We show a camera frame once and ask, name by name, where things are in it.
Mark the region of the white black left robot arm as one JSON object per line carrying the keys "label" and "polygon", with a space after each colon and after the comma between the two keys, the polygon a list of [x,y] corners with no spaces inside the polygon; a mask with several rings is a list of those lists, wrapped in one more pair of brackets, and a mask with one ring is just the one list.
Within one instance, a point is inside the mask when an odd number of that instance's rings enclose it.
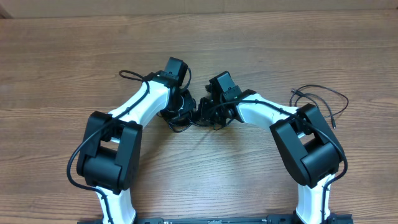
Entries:
{"label": "white black left robot arm", "polygon": [[103,217],[97,223],[134,223],[130,186],[139,167],[143,129],[158,113],[170,120],[193,110],[184,82],[191,74],[188,65],[174,57],[164,70],[146,76],[121,70],[120,77],[142,83],[138,92],[109,113],[89,116],[66,175],[75,187],[98,196]]}

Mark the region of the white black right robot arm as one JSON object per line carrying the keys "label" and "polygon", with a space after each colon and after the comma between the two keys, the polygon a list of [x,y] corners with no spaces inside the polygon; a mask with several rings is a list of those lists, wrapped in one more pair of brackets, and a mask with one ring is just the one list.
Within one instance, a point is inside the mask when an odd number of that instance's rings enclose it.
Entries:
{"label": "white black right robot arm", "polygon": [[212,90],[201,99],[196,119],[225,127],[232,120],[272,134],[282,162],[298,185],[298,204],[287,219],[294,223],[346,223],[329,209],[330,187],[342,178],[348,161],[320,110],[312,104],[284,106],[252,90]]}

